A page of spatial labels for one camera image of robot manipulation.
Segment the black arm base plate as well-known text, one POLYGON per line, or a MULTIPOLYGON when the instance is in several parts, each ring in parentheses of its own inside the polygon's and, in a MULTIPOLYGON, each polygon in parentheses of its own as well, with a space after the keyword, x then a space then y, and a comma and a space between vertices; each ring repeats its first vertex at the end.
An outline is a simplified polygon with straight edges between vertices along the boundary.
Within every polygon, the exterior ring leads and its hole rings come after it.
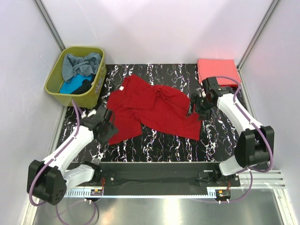
POLYGON ((208 188, 239 187, 237 175, 221 175, 214 162, 101 162, 109 197, 214 196, 208 188))

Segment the red t shirt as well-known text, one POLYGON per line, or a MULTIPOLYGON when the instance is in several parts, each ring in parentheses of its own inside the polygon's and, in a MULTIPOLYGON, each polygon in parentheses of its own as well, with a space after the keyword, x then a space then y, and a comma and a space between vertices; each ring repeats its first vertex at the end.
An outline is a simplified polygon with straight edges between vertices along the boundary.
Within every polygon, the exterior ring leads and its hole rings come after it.
POLYGON ((141 125, 156 131, 198 141, 202 122, 190 113, 190 100, 180 90, 164 85, 150 85, 136 75, 126 77, 111 92, 107 107, 115 116, 118 133, 109 144, 141 135, 141 125))

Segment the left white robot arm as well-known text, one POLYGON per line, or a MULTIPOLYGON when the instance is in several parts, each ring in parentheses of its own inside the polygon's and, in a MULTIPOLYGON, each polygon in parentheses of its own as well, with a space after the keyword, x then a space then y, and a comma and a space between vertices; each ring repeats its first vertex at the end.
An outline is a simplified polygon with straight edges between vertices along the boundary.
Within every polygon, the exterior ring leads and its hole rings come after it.
POLYGON ((114 114, 100 106, 83 118, 77 119, 77 127, 53 153, 42 161, 33 160, 28 168, 27 193, 32 205, 33 197, 45 203, 57 205, 66 192, 82 183, 92 186, 101 181, 101 167, 98 163, 84 162, 74 169, 68 167, 80 151, 97 140, 105 145, 117 134, 114 114))

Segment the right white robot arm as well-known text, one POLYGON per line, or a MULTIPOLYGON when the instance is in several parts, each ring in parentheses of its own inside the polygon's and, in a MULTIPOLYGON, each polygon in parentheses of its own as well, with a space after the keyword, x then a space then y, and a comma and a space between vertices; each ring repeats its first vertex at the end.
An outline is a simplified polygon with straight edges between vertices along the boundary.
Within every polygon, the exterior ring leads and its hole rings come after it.
POLYGON ((208 120, 211 118, 212 109, 218 108, 227 116, 239 135, 234 156, 215 166, 208 180, 223 186, 235 174, 246 170, 258 171, 257 165, 269 163, 264 172, 271 170, 274 129, 262 125, 243 107, 237 99, 239 90, 219 85, 215 76, 204 79, 202 86, 203 94, 192 94, 190 97, 190 111, 197 113, 200 120, 208 120))

